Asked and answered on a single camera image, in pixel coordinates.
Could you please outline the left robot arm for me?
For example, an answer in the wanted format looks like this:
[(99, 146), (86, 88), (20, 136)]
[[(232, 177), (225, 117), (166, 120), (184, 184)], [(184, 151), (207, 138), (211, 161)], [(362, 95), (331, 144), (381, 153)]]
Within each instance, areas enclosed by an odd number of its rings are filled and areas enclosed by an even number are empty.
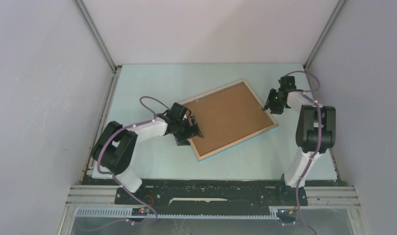
[(109, 122), (90, 153), (95, 160), (95, 175), (115, 179), (127, 190), (126, 197), (132, 203), (143, 202), (142, 180), (131, 167), (136, 144), (166, 135), (173, 135), (178, 146), (189, 145), (193, 137), (203, 137), (191, 110), (179, 103), (143, 122), (129, 125)]

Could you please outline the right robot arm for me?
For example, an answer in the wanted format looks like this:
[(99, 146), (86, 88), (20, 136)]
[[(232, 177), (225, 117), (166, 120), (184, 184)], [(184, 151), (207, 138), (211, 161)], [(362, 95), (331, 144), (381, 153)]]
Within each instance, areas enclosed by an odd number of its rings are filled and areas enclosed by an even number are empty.
[(287, 205), (295, 198), (294, 189), (304, 187), (306, 176), (317, 159), (334, 146), (336, 109), (320, 104), (306, 91), (297, 89), (294, 76), (281, 77), (279, 84), (278, 89), (270, 90), (263, 110), (281, 115), (285, 109), (292, 109), (299, 115), (295, 134), (298, 150), (275, 192), (276, 200)]

